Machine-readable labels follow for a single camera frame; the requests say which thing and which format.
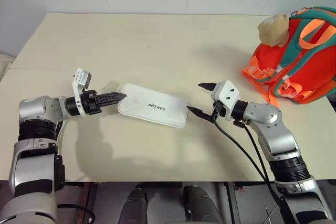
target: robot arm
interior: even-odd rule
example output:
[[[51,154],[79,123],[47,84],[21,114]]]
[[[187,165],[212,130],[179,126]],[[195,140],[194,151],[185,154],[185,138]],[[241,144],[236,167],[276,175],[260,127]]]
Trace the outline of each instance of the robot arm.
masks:
[[[90,79],[89,72],[78,69],[72,83],[74,97],[43,96],[20,103],[19,137],[9,175],[14,198],[3,207],[0,224],[57,222],[55,191],[65,185],[65,169],[62,156],[57,155],[56,125],[72,116],[100,113],[102,106],[126,97],[85,91]]]
[[[331,211],[315,179],[307,170],[299,147],[282,122],[281,111],[270,104],[239,100],[238,89],[230,82],[201,83],[212,90],[213,114],[188,107],[195,115],[213,122],[214,116],[234,119],[237,126],[249,125],[258,135],[258,142],[275,177],[275,185],[283,194],[279,207],[285,223],[308,223],[318,219],[332,220]]]

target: plush toy head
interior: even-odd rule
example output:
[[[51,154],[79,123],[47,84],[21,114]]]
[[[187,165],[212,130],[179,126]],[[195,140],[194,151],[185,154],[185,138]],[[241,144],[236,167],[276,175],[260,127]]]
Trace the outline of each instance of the plush toy head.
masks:
[[[265,19],[258,26],[260,41],[271,47],[276,45],[283,47],[289,37],[288,25],[288,14],[279,14]]]

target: orange backpack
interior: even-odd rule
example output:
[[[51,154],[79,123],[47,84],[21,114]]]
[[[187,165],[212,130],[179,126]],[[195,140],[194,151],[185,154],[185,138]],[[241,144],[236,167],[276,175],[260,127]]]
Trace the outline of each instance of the orange backpack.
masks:
[[[276,106],[276,97],[307,104],[336,92],[336,9],[294,12],[285,46],[261,43],[242,74]]]

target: wire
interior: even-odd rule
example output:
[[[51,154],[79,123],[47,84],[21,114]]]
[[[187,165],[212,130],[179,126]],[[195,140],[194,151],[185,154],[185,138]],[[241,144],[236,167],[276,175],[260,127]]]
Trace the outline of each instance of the wire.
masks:
[[[76,208],[76,209],[80,209],[83,210],[84,212],[88,213],[91,216],[91,221],[89,222],[89,224],[93,224],[95,219],[96,219],[96,215],[93,211],[91,211],[90,209],[80,206],[80,205],[76,205],[76,204],[58,204],[57,208]]]
[[[275,210],[278,209],[278,205],[275,206],[275,208],[269,213],[269,215],[267,216],[267,218],[263,221],[262,224],[266,224],[266,222],[269,220],[269,217],[271,217],[271,215],[275,212]]]
[[[66,126],[68,125],[69,122],[70,122],[70,120],[63,121],[62,127],[59,130],[59,133],[58,133],[57,138],[56,138],[56,141],[58,142],[59,155],[62,155],[63,136],[64,136],[65,128],[66,128]]]
[[[214,122],[214,124],[216,125],[216,127],[220,130],[220,132],[222,132],[226,137],[228,137],[247,156],[247,158],[251,161],[251,163],[253,164],[253,166],[255,167],[255,169],[258,171],[258,173],[260,174],[260,176],[263,178],[263,180],[266,181],[265,176],[262,174],[262,172],[259,169],[259,167],[257,166],[257,164],[254,162],[254,160],[251,158],[251,156],[246,152],[246,150],[240,144],[238,144],[238,142],[232,136],[230,136],[227,132],[225,132],[218,125],[218,123],[216,121],[216,115],[212,115],[212,121]]]
[[[256,145],[256,142],[254,141],[253,137],[252,137],[252,134],[250,132],[250,130],[244,126],[244,130],[246,131],[247,135],[249,136],[249,138],[251,139],[251,142],[252,142],[252,145],[254,147],[254,149],[256,150],[256,153],[258,155],[258,158],[259,158],[259,161],[260,161],[260,164],[261,164],[261,167],[262,167],[262,170],[264,171],[264,174],[265,174],[265,183],[273,197],[273,199],[275,200],[275,202],[277,204],[279,204],[279,198],[277,196],[277,194],[274,192],[273,188],[271,187],[271,184],[269,182],[269,178],[268,178],[268,174],[267,174],[267,171],[266,171],[266,168],[265,168],[265,165],[264,165],[264,162],[263,162],[263,159],[261,158],[261,154],[260,154],[260,151]]]
[[[58,134],[61,131],[62,125],[63,125],[63,121],[60,121],[57,123],[56,130],[55,130],[56,141],[58,138]]]

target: beige table surface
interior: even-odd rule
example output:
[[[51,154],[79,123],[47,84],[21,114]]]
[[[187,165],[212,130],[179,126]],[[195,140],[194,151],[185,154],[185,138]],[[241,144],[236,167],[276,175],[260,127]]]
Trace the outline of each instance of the beige table surface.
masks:
[[[77,67],[92,73],[90,88],[100,93],[121,91],[130,82],[210,112],[210,92],[197,84],[229,79],[242,100],[263,103],[240,74],[259,43],[257,25],[263,19],[48,14],[0,83],[0,179],[8,178],[19,102],[40,95],[73,96]],[[327,99],[308,105],[281,99],[279,104],[310,173],[336,178],[336,114]],[[257,160],[245,131],[223,119],[221,124]],[[260,180],[239,149],[192,114],[184,128],[175,129],[105,107],[102,114],[70,121],[60,152],[69,181]]]

